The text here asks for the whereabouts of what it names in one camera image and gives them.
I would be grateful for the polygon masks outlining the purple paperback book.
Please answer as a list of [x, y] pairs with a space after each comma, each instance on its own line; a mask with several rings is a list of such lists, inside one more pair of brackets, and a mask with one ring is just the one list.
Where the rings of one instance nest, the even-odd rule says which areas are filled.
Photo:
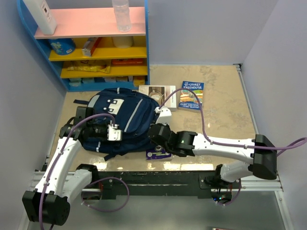
[[168, 160], [172, 157], [171, 153], [165, 151], [165, 149], [157, 145], [153, 149], [146, 151], [146, 160], [148, 161], [159, 161], [159, 160]]

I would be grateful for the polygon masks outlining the navy blue student backpack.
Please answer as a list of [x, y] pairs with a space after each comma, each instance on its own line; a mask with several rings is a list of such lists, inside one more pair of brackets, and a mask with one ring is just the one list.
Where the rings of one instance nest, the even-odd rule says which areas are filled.
[[127, 88], [104, 89], [89, 101], [74, 100], [75, 104], [94, 109], [95, 114], [113, 115], [122, 131], [122, 141], [108, 141], [106, 138], [90, 137], [83, 143], [88, 151], [106, 153], [105, 161], [130, 152], [153, 150], [156, 145], [148, 138], [148, 131], [158, 115], [158, 102], [149, 96]]

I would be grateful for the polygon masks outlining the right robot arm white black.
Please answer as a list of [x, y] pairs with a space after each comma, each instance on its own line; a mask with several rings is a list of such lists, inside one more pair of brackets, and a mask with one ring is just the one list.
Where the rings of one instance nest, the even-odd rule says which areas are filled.
[[168, 125], [150, 127], [148, 138], [166, 152], [179, 157], [218, 156], [233, 159], [231, 164], [220, 164], [214, 174], [205, 178], [212, 188], [225, 188], [244, 177], [254, 175], [264, 180], [277, 178], [277, 152], [267, 149], [272, 143], [264, 135], [254, 139], [206, 139], [203, 134], [190, 131], [171, 131]]

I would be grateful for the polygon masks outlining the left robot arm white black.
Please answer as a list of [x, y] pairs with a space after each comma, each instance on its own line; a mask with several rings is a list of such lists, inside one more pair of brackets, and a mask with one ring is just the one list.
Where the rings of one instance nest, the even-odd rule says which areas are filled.
[[115, 118], [108, 113], [94, 113], [93, 108], [78, 107], [76, 115], [60, 129], [58, 145], [44, 175], [32, 191], [25, 191], [22, 202], [31, 222], [51, 227], [62, 226], [70, 213], [71, 203], [86, 186], [99, 184], [98, 169], [81, 164], [67, 179], [72, 162], [88, 138], [109, 137]]

